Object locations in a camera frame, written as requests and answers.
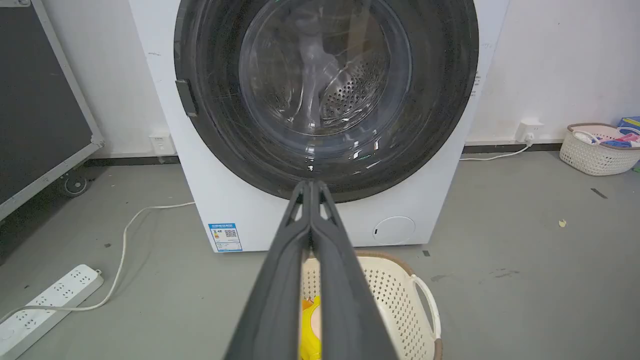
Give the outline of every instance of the power strip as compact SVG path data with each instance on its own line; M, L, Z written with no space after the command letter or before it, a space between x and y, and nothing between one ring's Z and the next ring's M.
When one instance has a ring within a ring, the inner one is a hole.
M104 280L100 270L78 265L27 305L77 307ZM16 360L69 311L23 310L0 324L0 360Z

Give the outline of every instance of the white cable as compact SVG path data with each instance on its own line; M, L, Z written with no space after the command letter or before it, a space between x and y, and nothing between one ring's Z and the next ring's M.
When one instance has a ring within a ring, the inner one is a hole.
M195 202L186 202L184 204L167 205L167 206L149 206L147 208L144 208L144 209L140 210L137 214L135 214L131 218L131 220L129 221L127 226L124 227L124 231L122 232L122 255L120 256L120 265L118 266L118 271L116 272L116 276L113 278L113 284L111 284L111 289L109 289L109 292L107 293L107 296L105 296L104 299L102 299L102 301L100 301L96 305L87 306L87 307L59 307L59 306L36 306L36 305L22 306L22 307L18 307L17 309L14 309L14 310L10 311L9 313L7 313L7 315L4 315L2 317L2 319L0 320L0 323L3 323L5 320L10 318L13 314L17 313L18 311L22 311L22 310L42 309L42 310L59 310L59 311L89 311L89 310L97 309L100 306L103 306L111 298L111 296L113 294L113 291L115 290L116 285L118 284L118 280L120 279L120 273L122 272L122 265L124 264L124 256L127 253L127 230L129 229L129 226L138 217L138 215L142 214L145 210L149 210L149 209L181 208L183 206L188 206L188 205L193 205L193 204L195 204Z
M467 161L467 160L489 161L489 160L495 160L495 159L499 159L499 158L506 158L507 156L513 156L513 155L520 154L521 152L527 150L530 147L531 147L531 145L527 145L522 150L519 150L519 151L516 151L516 152L511 152L509 154L503 154L503 155L494 156L492 158L486 158L486 159L484 159L484 158L464 158L464 159L460 159L460 161Z

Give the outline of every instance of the white laundry basket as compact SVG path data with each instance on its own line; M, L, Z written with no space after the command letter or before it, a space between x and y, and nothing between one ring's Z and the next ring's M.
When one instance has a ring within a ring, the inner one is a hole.
M387 254L356 251L356 255L400 360L441 360L440 315L424 281ZM427 299L433 326L416 286ZM321 296L320 264L310 258L302 266L302 297L315 296Z
M623 127L623 129L638 133L638 130L631 127ZM569 125L567 131L560 148L560 159L585 174L593 176L620 174L640 161L640 147L613 147L598 140L598 137L602 141L621 137L622 134L615 126L592 122ZM583 134L595 141L593 143L582 141L578 138L578 134Z

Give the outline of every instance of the blue sticker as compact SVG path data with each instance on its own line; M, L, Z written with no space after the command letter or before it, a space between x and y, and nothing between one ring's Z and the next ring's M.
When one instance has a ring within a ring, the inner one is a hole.
M219 252L242 251L235 223L209 224L209 231Z

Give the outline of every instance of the black door rim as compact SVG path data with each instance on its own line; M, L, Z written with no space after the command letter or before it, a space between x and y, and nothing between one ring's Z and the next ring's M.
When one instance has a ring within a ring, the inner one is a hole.
M246 28L266 3L267 0L182 0L176 21L175 71L177 79L186 80L191 88L188 100L193 101L198 110L197 116L191 116L192 124L212 153L235 175L283 199L289 198L299 180L320 178L327 182L336 202L347 202L380 193L404 181L447 141L464 112L476 76L479 45L473 0L386 1L408 34L413 63L418 60L425 64L415 67L411 88L397 114L396 129L401 128L403 133L396 137L401 143L393 143L393 137L389 136L386 153L376 154L371 150L370 163L383 166L371 171L367 167L366 173L359 171L366 163L354 165L355 158L349 158L351 163L338 161L324 168L318 166L318 174L303 172L301 163L292 167L291 163L299 159L278 150L278 144L273 144L257 129L254 128L252 134L249 129L243 129L246 124L238 125L250 121L250 115L243 108L240 96L229 91L237 90L234 64L237 65L239 55L234 47L239 48ZM211 55L213 49L219 56ZM207 72L210 70L207 67L215 66L228 69L229 74L211 79L215 76ZM279 158L265 161L265 156L273 157L274 153Z

